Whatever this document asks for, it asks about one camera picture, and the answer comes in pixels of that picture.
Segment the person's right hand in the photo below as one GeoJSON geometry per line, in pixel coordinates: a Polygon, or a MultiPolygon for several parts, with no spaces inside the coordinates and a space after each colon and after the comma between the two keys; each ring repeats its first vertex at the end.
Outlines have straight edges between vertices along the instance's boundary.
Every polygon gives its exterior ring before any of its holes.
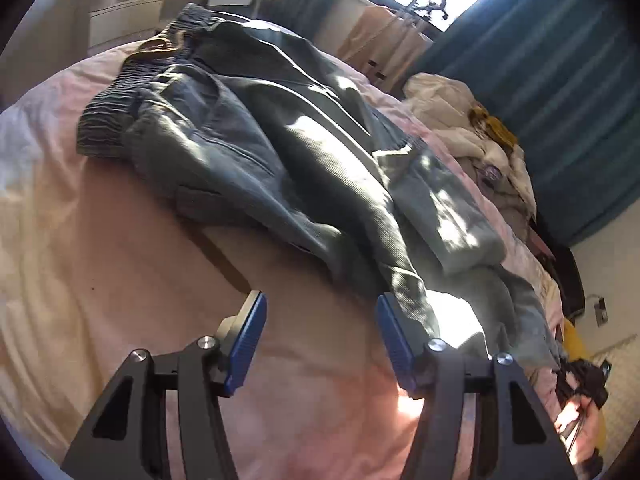
{"type": "Polygon", "coordinates": [[[572,465],[589,460],[594,452],[604,448],[604,417],[588,396],[572,396],[555,419],[554,428],[572,465]]]}

